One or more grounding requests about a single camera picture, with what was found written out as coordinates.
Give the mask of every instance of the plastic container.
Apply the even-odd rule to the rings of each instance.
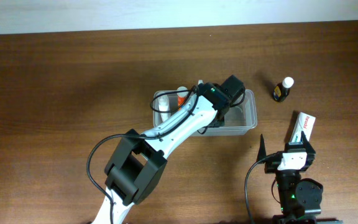
[[[158,91],[154,94],[156,97],[161,92],[168,92],[173,90]],[[178,106],[177,94],[168,95],[169,106],[172,109]],[[158,101],[154,101],[154,108],[158,108]],[[157,127],[162,123],[161,116],[153,111],[153,125]],[[236,136],[243,135],[248,130],[255,128],[258,124],[256,116],[255,96],[251,90],[246,90],[246,97],[244,102],[239,106],[230,108],[224,115],[224,126],[218,128],[208,128],[204,134],[199,134],[197,131],[191,136]]]

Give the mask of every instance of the white bottle cap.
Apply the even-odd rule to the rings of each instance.
[[[158,97],[158,105],[159,106],[169,106],[169,99],[167,95],[163,95]]]
[[[283,81],[284,88],[291,88],[292,85],[293,85],[293,78],[291,78],[291,77],[284,78],[284,81]]]
[[[181,86],[181,87],[178,88],[178,91],[182,91],[182,90],[187,90],[187,88],[184,87],[184,86]],[[188,93],[189,93],[189,92],[184,91],[184,92],[178,93],[178,96],[179,96],[180,98],[184,98],[184,97],[187,96]]]

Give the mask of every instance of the wood grain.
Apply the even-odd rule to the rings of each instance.
[[[0,35],[0,223],[93,220],[103,196],[86,176],[91,148],[151,128],[157,90],[231,74],[254,92],[258,126],[187,139],[126,222],[247,223],[244,177],[259,135],[268,152],[283,150],[302,111],[316,117],[316,160],[303,177],[324,185],[319,217],[358,223],[358,21]],[[286,76],[295,85],[276,103],[272,87]],[[94,156],[101,184],[116,144]],[[280,213],[272,181],[263,167],[250,179],[261,220]]]

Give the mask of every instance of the black cable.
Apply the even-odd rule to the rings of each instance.
[[[232,107],[240,105],[242,102],[244,102],[245,98],[246,98],[246,92],[244,91],[244,93],[242,94],[242,98],[241,98],[240,102],[238,102],[236,104],[233,104],[230,107],[232,108]]]
[[[200,131],[198,131],[198,130],[197,130],[197,132],[198,132],[199,134],[205,134],[206,130],[208,130],[208,126],[205,126],[205,127],[204,127],[204,131],[203,131],[202,133],[201,133]]]
[[[175,125],[173,128],[171,128],[169,131],[167,131],[166,133],[163,133],[163,134],[159,134],[157,136],[146,136],[146,135],[138,135],[138,134],[113,134],[111,136],[108,136],[108,137],[102,139],[100,142],[98,142],[95,145],[95,147],[92,149],[91,153],[89,154],[88,160],[86,161],[86,174],[88,175],[88,177],[91,180],[92,184],[109,199],[109,201],[110,201],[110,223],[111,224],[113,224],[113,222],[112,222],[112,208],[114,206],[114,200],[112,199],[112,197],[102,187],[100,187],[100,185],[98,183],[96,183],[96,181],[93,179],[93,177],[91,175],[90,165],[91,165],[91,160],[92,160],[94,152],[96,152],[96,150],[103,143],[105,143],[108,140],[114,139],[114,138],[136,138],[136,139],[149,139],[149,140],[151,140],[151,139],[160,139],[160,138],[170,134],[172,131],[176,130],[176,128],[178,128],[181,124],[183,124],[183,122],[185,122],[189,118],[189,116],[193,113],[193,111],[196,108],[198,98],[199,98],[198,86],[194,86],[191,90],[183,90],[183,91],[189,91],[189,94],[187,95],[186,100],[188,99],[188,97],[190,96],[190,93],[192,91],[196,94],[196,100],[194,102],[193,107],[188,111],[188,114],[177,125]]]
[[[276,183],[276,178],[274,178],[273,183],[272,183],[272,195],[273,195],[274,200],[276,200],[276,202],[280,203],[280,202],[276,199],[276,197],[274,196],[274,193],[273,193],[274,183]]]
[[[195,87],[193,87],[191,90],[178,90],[178,91],[169,91],[169,92],[166,92],[166,93],[162,93],[162,94],[159,94],[158,96],[154,97],[153,100],[150,102],[150,107],[153,111],[157,112],[157,113],[174,113],[176,111],[178,111],[186,102],[187,102],[187,99],[190,97],[191,95],[191,92],[194,90]],[[174,110],[169,110],[169,111],[160,111],[160,110],[157,110],[153,107],[153,102],[159,98],[160,96],[165,96],[165,95],[168,95],[168,94],[175,94],[175,93],[184,93],[184,92],[189,92],[187,95],[186,95],[186,98],[185,100],[183,101],[183,103],[181,105],[179,105],[176,109]]]
[[[249,168],[248,172],[247,172],[247,175],[246,175],[246,179],[244,181],[244,193],[246,195],[246,207],[247,207],[247,212],[248,212],[248,216],[249,216],[249,220],[251,222],[251,224],[255,224],[255,221],[254,221],[254,218],[252,218],[252,215],[251,215],[251,210],[249,209],[249,203],[248,203],[248,192],[247,192],[247,184],[248,184],[248,178],[249,178],[249,175],[251,173],[251,171],[255,168],[256,165],[260,164],[260,163],[263,163],[265,162],[267,159],[273,157],[273,156],[276,156],[277,154],[279,154],[280,152],[276,152],[276,153],[273,153],[273,154],[270,154],[268,156],[266,156],[265,158],[255,162],[251,168]]]

